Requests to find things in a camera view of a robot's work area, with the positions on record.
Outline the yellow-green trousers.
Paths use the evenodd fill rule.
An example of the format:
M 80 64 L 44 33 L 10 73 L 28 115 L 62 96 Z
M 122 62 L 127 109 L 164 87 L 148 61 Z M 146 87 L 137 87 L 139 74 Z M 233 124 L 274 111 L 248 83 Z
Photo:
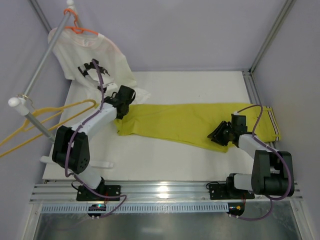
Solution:
M 208 135 L 232 114 L 246 116 L 249 131 L 263 142 L 281 140 L 273 109 L 249 103 L 135 104 L 123 119 L 114 121 L 120 136 L 139 135 L 226 153 L 230 147 L 212 142 Z

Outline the yellow velvet hanger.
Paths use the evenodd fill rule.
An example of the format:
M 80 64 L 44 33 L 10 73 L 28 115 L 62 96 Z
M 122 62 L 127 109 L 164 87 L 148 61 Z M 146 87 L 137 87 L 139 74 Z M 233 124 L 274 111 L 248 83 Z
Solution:
M 31 143 L 32 141 L 38 139 L 41 136 L 46 136 L 48 137 L 50 140 L 53 139 L 54 135 L 53 135 L 53 131 L 58 129 L 60 126 L 64 125 L 65 123 L 83 115 L 84 113 L 86 113 L 89 110 L 93 110 L 98 108 L 99 103 L 97 103 L 95 100 L 93 99 L 85 99 L 82 101 L 78 101 L 75 103 L 71 103 L 71 104 L 67 104 L 64 106 L 60 106 L 60 107 L 43 107 L 43 108 L 38 108 L 38 109 L 34 109 L 33 112 L 31 112 L 29 110 L 29 108 L 26 106 L 26 102 L 29 99 L 28 96 L 24 95 L 24 94 L 18 94 L 15 97 L 12 97 L 8 100 L 8 105 L 13 108 L 14 110 L 16 110 L 21 116 L 25 117 L 25 120 L 23 122 L 23 124 L 17 128 L 12 134 L 10 134 L 9 136 L 7 136 L 6 138 L 4 138 L 2 140 L 2 142 L 0 143 L 0 146 L 3 147 L 7 142 L 9 142 L 11 139 L 15 138 L 16 136 L 26 133 L 34 128 L 38 129 L 40 131 L 40 134 L 26 140 L 25 142 L 22 142 L 21 144 L 3 152 L 0 154 L 1 157 L 4 157 L 10 153 L 12 153 L 13 151 L 16 151 L 17 149 Z M 76 106 L 80 106 L 83 104 L 88 104 L 89 106 L 85 109 L 83 109 L 82 111 L 72 115 L 71 117 L 61 121 L 60 123 L 57 123 L 49 128 L 46 128 L 46 126 L 44 126 L 44 123 L 61 116 L 64 111 L 76 107 Z

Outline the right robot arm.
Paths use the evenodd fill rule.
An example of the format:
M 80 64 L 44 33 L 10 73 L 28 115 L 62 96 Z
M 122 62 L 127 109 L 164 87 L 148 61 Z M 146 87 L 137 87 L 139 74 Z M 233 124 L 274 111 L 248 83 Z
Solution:
M 270 147 L 249 132 L 246 116 L 232 114 L 231 121 L 222 121 L 207 137 L 223 147 L 232 143 L 253 159 L 251 174 L 231 173 L 227 177 L 226 189 L 231 195 L 251 193 L 279 201 L 294 194 L 292 155 Z

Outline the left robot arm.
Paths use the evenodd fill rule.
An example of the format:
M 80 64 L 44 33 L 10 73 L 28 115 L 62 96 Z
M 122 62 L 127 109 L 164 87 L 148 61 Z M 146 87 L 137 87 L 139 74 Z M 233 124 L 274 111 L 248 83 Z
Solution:
M 135 97 L 135 90 L 122 85 L 117 92 L 104 97 L 91 116 L 57 129 L 51 159 L 64 169 L 66 177 L 73 176 L 81 183 L 77 201 L 120 200 L 119 196 L 108 194 L 104 178 L 90 165 L 89 141 L 113 120 L 123 119 Z

